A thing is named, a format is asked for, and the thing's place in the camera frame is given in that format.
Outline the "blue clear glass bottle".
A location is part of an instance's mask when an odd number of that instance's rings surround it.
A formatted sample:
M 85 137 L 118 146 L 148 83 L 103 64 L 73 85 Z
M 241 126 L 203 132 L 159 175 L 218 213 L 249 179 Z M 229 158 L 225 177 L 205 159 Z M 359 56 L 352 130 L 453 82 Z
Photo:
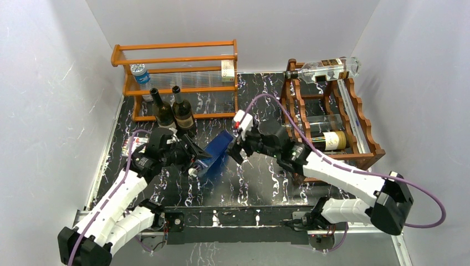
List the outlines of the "blue clear glass bottle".
M 203 149 L 211 155 L 210 158 L 196 160 L 189 168 L 188 174 L 191 177 L 202 177 L 212 167 L 212 165 L 224 155 L 228 145 L 232 142 L 233 136 L 227 131 L 222 130 L 213 138 Z

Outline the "green wine bottle silver cap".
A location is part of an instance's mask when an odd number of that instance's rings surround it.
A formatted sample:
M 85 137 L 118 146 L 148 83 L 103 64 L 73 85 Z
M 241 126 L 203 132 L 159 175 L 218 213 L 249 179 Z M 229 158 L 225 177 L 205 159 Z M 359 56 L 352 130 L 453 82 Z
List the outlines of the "green wine bottle silver cap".
M 172 87 L 172 93 L 175 98 L 172 104 L 172 111 L 175 117 L 178 129 L 189 137 L 196 135 L 196 123 L 192 113 L 192 107 L 188 100 L 184 99 L 179 86 Z

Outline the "green wine bottle black neck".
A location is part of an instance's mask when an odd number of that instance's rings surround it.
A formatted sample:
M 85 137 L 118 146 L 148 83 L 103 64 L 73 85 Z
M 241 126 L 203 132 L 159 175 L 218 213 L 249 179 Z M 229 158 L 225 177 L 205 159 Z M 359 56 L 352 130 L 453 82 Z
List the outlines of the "green wine bottle black neck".
M 161 99 L 159 91 L 156 88 L 150 89 L 150 95 L 154 101 L 153 114 L 158 126 L 176 132 L 177 126 L 170 104 Z

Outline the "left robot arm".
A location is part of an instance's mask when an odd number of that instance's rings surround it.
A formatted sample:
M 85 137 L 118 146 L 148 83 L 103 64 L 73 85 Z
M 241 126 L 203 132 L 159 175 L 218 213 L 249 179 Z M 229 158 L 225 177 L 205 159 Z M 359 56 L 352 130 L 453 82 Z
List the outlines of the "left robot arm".
M 140 232 L 165 225 L 165 209 L 149 199 L 129 214 L 130 203 L 168 166 L 186 171 L 196 160 L 211 155 L 188 135 L 177 137 L 167 128 L 152 130 L 149 140 L 132 149 L 118 178 L 97 205 L 73 228 L 58 234 L 61 262 L 65 265 L 110 265 L 113 256 Z

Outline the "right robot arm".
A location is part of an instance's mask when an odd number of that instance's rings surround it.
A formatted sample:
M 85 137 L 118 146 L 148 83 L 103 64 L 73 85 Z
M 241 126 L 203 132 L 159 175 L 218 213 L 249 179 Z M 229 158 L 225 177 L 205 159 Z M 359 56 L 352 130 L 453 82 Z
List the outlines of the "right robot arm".
M 413 205 L 407 184 L 372 177 L 369 172 L 325 154 L 317 155 L 308 145 L 293 141 L 276 121 L 265 121 L 256 127 L 251 116 L 239 112 L 233 126 L 238 136 L 227 152 L 238 164 L 244 161 L 241 151 L 247 156 L 264 154 L 274 157 L 287 172 L 324 181 L 354 195 L 353 199 L 322 197 L 305 225 L 312 223 L 327 229 L 341 222 L 371 223 L 387 234 L 401 234 Z

